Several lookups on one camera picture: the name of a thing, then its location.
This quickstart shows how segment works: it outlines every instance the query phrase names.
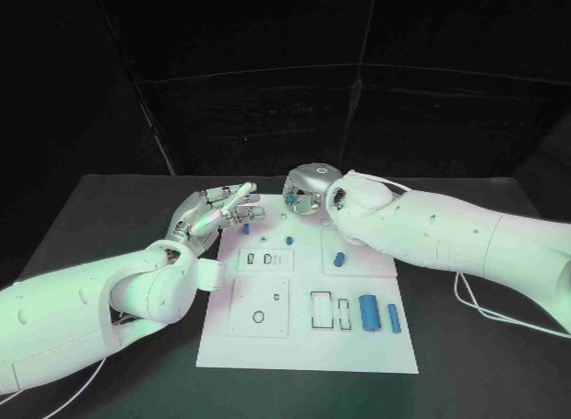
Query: blue cylinder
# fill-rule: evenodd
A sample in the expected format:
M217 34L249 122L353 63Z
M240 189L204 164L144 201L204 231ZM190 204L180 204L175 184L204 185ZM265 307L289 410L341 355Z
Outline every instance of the blue cylinder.
M344 254L338 251L335 258L333 259L333 264L340 268L344 264Z
M396 315L396 306L389 304L389 324L392 326L392 332L400 333L399 316Z
M377 301L374 295L359 297L360 322L366 332L376 332L382 326L379 324Z

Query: circular cutout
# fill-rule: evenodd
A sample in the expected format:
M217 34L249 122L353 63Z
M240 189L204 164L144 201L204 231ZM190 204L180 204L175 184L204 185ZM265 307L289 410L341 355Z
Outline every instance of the circular cutout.
M255 312L250 318L253 319L256 323L260 323L263 321L263 312Z

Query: black backdrop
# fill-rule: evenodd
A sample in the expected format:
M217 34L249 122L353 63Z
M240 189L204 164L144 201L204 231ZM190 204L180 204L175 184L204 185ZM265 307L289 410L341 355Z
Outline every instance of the black backdrop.
M181 174L509 175L571 100L571 0L99 3Z

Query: blue object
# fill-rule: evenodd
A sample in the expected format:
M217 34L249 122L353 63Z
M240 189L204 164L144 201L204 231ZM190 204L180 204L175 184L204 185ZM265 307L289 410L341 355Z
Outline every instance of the blue object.
M333 259L333 264L340 268L344 264L344 254L338 251L335 258Z
M389 304L389 324L392 325L392 332L400 333L399 316L396 315L396 306Z
M374 295L359 297L360 322L366 332L376 332L382 326L379 324L377 301Z

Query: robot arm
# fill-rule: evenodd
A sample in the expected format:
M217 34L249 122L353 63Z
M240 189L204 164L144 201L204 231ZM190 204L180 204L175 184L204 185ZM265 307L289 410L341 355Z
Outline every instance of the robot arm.
M302 174L317 177L324 165L314 171L309 166ZM571 333L571 224L503 214L416 190L397 196L364 175L350 171L337 177L338 173L331 171L324 183L314 179L320 186L309 192L320 193L314 202L324 205L350 243L416 266L470 273L509 286ZM283 190L286 201L289 191ZM289 198L301 214L308 213L298 210L302 199Z
M28 278L0 291L0 395L45 384L118 352L187 313L197 288L220 288L221 264L197 259L217 228L263 218L245 183L193 193L165 240ZM110 309L135 320L112 323Z

